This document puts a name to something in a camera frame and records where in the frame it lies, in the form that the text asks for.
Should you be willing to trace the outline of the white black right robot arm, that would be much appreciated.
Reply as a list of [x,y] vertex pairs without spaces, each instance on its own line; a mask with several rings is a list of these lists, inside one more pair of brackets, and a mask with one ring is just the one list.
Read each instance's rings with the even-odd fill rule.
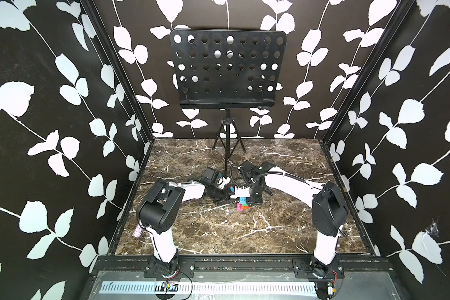
[[310,261],[312,274],[323,279],[336,275],[332,263],[349,209],[340,188],[333,182],[312,182],[293,175],[270,162],[255,166],[249,161],[232,164],[229,178],[236,196],[248,193],[248,200],[257,205],[263,193],[272,189],[290,195],[311,208],[312,225],[317,231],[316,246]]

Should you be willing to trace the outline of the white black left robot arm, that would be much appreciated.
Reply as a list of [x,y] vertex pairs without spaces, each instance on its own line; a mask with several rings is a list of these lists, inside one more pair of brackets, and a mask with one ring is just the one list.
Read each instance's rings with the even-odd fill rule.
[[167,268],[175,268],[173,265],[178,257],[178,249],[171,228],[183,202],[205,196],[218,202],[228,201],[235,191],[236,188],[227,179],[220,179],[218,183],[156,181],[136,209],[138,225],[151,235],[154,257]]

